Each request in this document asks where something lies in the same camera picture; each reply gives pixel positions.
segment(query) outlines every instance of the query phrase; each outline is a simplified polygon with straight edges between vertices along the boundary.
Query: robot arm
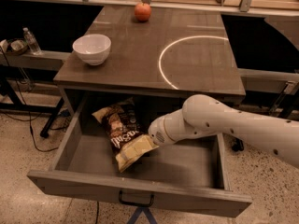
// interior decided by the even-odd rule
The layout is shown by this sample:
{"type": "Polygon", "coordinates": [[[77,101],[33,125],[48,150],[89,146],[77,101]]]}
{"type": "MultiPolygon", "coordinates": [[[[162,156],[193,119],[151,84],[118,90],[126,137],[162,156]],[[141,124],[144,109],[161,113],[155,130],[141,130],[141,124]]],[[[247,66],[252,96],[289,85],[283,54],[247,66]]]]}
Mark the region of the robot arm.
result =
{"type": "Polygon", "coordinates": [[[180,110],[149,126],[159,146],[216,133],[230,134],[299,168],[299,122],[239,111],[206,95],[191,96],[180,110]]]}

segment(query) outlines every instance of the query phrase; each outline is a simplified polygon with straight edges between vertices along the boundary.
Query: drawer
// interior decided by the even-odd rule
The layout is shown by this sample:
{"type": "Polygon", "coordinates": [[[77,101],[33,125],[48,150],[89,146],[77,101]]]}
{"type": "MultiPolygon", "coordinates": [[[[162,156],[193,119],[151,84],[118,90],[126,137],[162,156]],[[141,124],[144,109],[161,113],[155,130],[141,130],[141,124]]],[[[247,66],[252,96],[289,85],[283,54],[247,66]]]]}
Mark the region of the drawer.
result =
{"type": "MultiPolygon", "coordinates": [[[[49,195],[221,217],[237,217],[251,204],[250,196],[230,191],[221,133],[158,147],[120,173],[110,141],[92,112],[124,98],[86,94],[49,170],[32,170],[28,177],[49,195]]],[[[142,95],[134,100],[146,127],[182,103],[142,95]]]]}

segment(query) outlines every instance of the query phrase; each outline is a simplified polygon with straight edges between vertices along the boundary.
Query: red apple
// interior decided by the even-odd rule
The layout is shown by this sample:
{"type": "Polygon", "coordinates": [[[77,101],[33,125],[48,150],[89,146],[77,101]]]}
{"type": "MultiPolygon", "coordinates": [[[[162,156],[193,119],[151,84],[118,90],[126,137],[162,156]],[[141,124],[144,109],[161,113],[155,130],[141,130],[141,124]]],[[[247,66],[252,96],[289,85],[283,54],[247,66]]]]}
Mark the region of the red apple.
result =
{"type": "Polygon", "coordinates": [[[137,3],[135,6],[135,17],[139,21],[147,21],[150,18],[151,7],[146,3],[137,3]]]}

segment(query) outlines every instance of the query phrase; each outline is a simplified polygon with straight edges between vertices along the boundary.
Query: blue tape cross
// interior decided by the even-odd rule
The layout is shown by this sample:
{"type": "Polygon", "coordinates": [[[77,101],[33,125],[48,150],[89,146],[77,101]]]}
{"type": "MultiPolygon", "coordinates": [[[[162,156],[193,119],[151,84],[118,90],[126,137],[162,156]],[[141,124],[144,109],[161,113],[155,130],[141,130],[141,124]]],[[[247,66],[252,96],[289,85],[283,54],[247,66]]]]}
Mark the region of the blue tape cross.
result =
{"type": "Polygon", "coordinates": [[[148,207],[137,207],[127,224],[134,224],[142,212],[147,217],[149,224],[158,224],[148,207]]]}

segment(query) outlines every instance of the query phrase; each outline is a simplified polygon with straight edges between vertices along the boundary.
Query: concrete floor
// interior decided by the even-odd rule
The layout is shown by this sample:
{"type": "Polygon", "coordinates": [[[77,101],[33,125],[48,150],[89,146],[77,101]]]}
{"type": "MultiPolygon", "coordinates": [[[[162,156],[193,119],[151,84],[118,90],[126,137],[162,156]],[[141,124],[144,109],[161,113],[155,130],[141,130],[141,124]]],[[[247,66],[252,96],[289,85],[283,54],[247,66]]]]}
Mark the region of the concrete floor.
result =
{"type": "MultiPolygon", "coordinates": [[[[35,87],[24,92],[27,104],[55,105],[58,93],[50,88],[35,87]]],[[[9,102],[0,96],[0,102],[9,102]]],[[[47,170],[55,151],[35,149],[28,121],[12,119],[0,113],[0,223],[95,223],[95,201],[49,196],[28,178],[30,170],[47,170]]],[[[26,113],[8,113],[14,118],[29,119],[26,113]]],[[[39,133],[48,116],[32,121],[36,145],[41,149],[59,146],[64,130],[49,131],[44,139],[39,133]]],[[[57,118],[52,128],[64,125],[57,118]]],[[[225,135],[225,164],[232,191],[248,194],[253,204],[237,218],[211,217],[174,211],[150,211],[159,224],[295,224],[299,221],[299,169],[245,144],[243,152],[231,150],[234,138],[225,135]]],[[[99,203],[98,223],[128,223],[136,210],[132,206],[99,203]]],[[[149,223],[142,213],[135,223],[149,223]]]]}

